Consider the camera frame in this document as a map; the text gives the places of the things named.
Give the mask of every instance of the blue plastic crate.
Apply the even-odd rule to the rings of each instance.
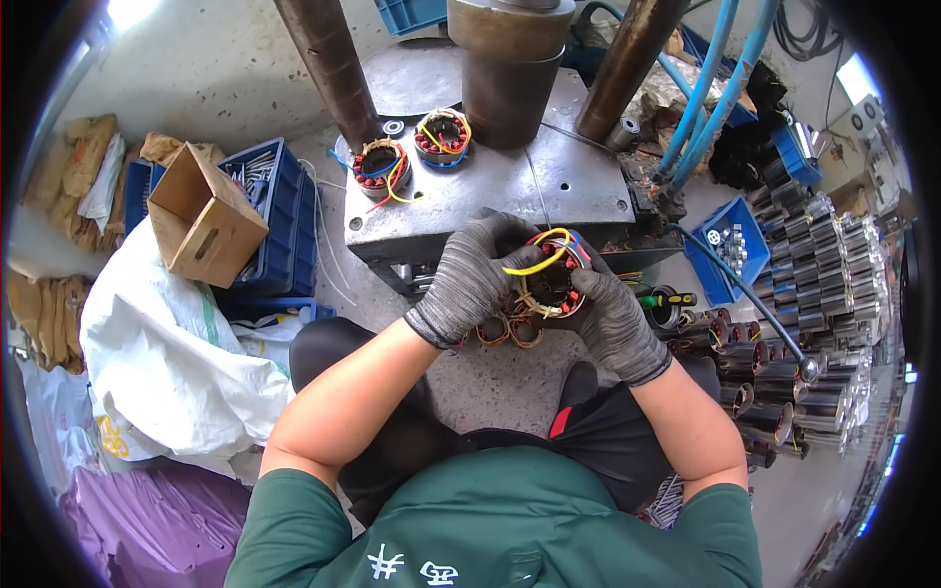
[[[813,185],[823,179],[821,165],[804,157],[801,146],[797,144],[796,137],[788,127],[772,131],[771,139],[774,141],[777,153],[781,156],[784,168],[791,178],[804,187]]]
[[[745,199],[742,196],[738,196],[725,206],[716,209],[714,213],[690,232],[697,240],[706,246],[710,246],[706,240],[706,233],[709,230],[716,229],[722,232],[725,229],[731,229],[732,225],[735,224],[742,225],[745,251],[748,252],[748,259],[742,266],[742,280],[750,286],[758,279],[758,274],[761,273],[761,270],[771,258],[771,253],[768,251],[768,244],[765,243],[764,236],[758,228],[758,223],[748,210],[748,205],[745,204]],[[742,289],[733,286],[726,274],[697,246],[687,241],[683,245],[683,253],[686,254],[687,259],[693,265],[693,270],[695,270],[699,282],[703,285],[703,291],[706,293],[710,306],[717,307],[723,304],[732,304],[742,298],[744,295]]]
[[[250,295],[310,296],[318,221],[315,188],[297,158],[284,146],[284,138],[236,153],[218,166],[225,169],[226,164],[246,163],[268,151],[275,152],[275,166],[259,211],[268,224],[268,236],[253,257],[254,271],[239,276],[230,290]]]
[[[405,35],[448,20],[446,0],[374,0],[390,35]]]
[[[167,169],[146,159],[135,159],[127,166],[124,180],[124,234],[147,216],[147,198]]]
[[[213,290],[216,294],[220,293],[219,289]],[[229,321],[255,322],[271,314],[291,314],[291,310],[300,310],[303,307],[311,308],[312,321],[337,315],[333,307],[318,304],[313,298],[307,297],[223,297],[218,298],[217,303],[222,314]]]

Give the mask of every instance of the gray work glove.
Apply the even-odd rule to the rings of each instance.
[[[438,349],[456,345],[496,314],[519,280],[504,267],[522,269],[545,258],[538,246],[516,248],[537,233],[535,226],[509,213],[485,208],[472,216],[448,237],[431,288],[406,313],[408,325]],[[497,259],[508,251],[512,253]]]
[[[574,270],[572,286],[587,298],[584,306],[569,318],[534,325],[574,330],[598,362],[628,386],[646,384],[670,367],[673,354],[654,336],[633,290],[584,239],[582,246],[594,271]]]

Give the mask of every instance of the black shoe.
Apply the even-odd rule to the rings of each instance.
[[[580,405],[598,392],[598,370],[588,361],[577,361],[568,369],[566,382],[562,385],[559,410]]]

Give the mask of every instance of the white wire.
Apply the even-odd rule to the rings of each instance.
[[[346,189],[346,188],[344,188],[343,186],[339,186],[339,185],[337,185],[337,184],[335,184],[335,183],[330,183],[330,182],[325,182],[325,181],[319,180],[319,179],[317,178],[317,168],[314,167],[313,164],[312,164],[311,162],[309,162],[308,160],[306,160],[306,159],[298,159],[297,161],[301,162],[302,164],[307,164],[307,165],[311,168],[312,173],[310,173],[310,172],[309,172],[309,173],[310,173],[310,175],[311,175],[311,179],[313,180],[314,188],[316,188],[316,185],[317,185],[318,183],[325,183],[325,184],[327,184],[327,185],[331,185],[331,186],[333,186],[333,187],[340,188],[341,190],[345,190],[345,189]],[[336,254],[333,252],[333,245],[330,244],[330,235],[327,234],[327,220],[324,218],[324,207],[323,207],[323,205],[322,205],[321,202],[320,202],[320,192],[317,191],[316,189],[314,190],[314,198],[317,200],[317,213],[320,215],[320,221],[321,221],[322,223],[324,223],[324,238],[327,240],[327,248],[330,250],[330,257],[333,258],[333,265],[334,265],[334,267],[337,268],[337,273],[340,274],[340,278],[343,280],[343,283],[346,285],[346,289],[352,291],[353,289],[350,288],[350,284],[349,284],[348,281],[346,281],[346,276],[343,275],[343,270],[340,269],[340,264],[337,262],[337,256],[336,256]],[[318,259],[318,260],[323,260],[324,258],[321,257],[321,255],[320,255],[320,239],[317,238],[317,232],[318,232],[318,231],[316,230],[316,227],[314,227],[314,233],[313,233],[314,239],[313,239],[313,243],[314,243],[314,245],[315,245],[316,248],[317,248],[317,259]],[[329,272],[327,271],[327,267],[326,267],[326,266],[324,266],[324,277],[327,278],[327,282],[329,282],[329,284],[330,284],[331,286],[333,286],[333,289],[337,291],[337,294],[339,294],[340,296],[342,296],[343,299],[346,300],[346,302],[349,302],[350,304],[352,304],[354,308],[357,307],[357,303],[356,303],[356,302],[353,302],[353,300],[351,300],[349,296],[347,296],[346,294],[344,294],[343,291],[340,290],[340,287],[337,286],[337,285],[333,282],[333,278],[330,277],[330,274],[329,274]]]

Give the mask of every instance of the blue wire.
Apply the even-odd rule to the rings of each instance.
[[[422,161],[424,161],[427,166],[431,166],[431,167],[440,167],[440,168],[442,168],[442,169],[447,169],[448,167],[454,167],[454,166],[456,166],[457,164],[461,163],[461,160],[464,159],[464,153],[466,153],[466,152],[468,152],[468,150],[466,150],[466,149],[463,150],[463,151],[461,152],[461,156],[458,157],[457,159],[455,159],[455,160],[454,160],[453,162],[451,162],[450,164],[433,164],[433,163],[431,163],[430,161],[424,161],[423,159],[422,159]]]
[[[337,158],[337,161],[340,162],[340,165],[341,165],[341,166],[346,167],[347,169],[349,169],[350,171],[352,171],[352,172],[355,173],[356,175],[358,175],[358,176],[363,176],[364,178],[374,178],[375,176],[379,175],[380,173],[386,173],[387,171],[389,171],[390,169],[392,169],[392,167],[395,166],[395,162],[397,162],[397,161],[399,160],[399,158],[396,157],[396,158],[392,161],[392,163],[390,163],[389,166],[386,167],[385,169],[380,169],[379,171],[374,171],[373,173],[362,173],[361,171],[356,171],[355,169],[353,169],[352,167],[350,167],[349,164],[347,164],[343,159],[341,159],[341,158],[340,158],[340,155],[337,155],[337,152],[335,152],[333,149],[328,149],[328,150],[327,150],[327,154],[328,154],[328,155],[333,155],[334,157],[336,157],[336,158]]]

